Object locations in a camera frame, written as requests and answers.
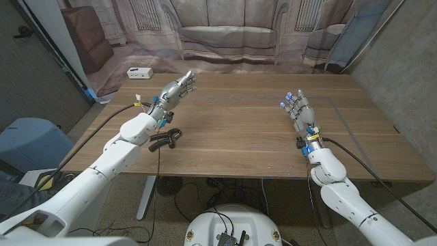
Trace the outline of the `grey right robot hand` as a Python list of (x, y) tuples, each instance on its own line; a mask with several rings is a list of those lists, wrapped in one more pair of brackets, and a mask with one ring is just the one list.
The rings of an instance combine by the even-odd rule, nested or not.
[(285, 102), (281, 102), (280, 107), (284, 109), (288, 116), (294, 121), (296, 132), (305, 141), (317, 140), (319, 137), (319, 128), (316, 116), (301, 89), (298, 90), (297, 95), (288, 92), (285, 96)]

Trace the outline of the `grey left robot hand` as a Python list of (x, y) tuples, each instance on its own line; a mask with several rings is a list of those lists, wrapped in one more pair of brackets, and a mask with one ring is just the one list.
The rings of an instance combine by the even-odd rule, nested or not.
[(156, 121), (162, 120), (172, 109), (177, 107), (183, 97), (196, 89), (195, 74), (190, 70), (183, 77), (164, 86), (157, 102), (146, 113)]

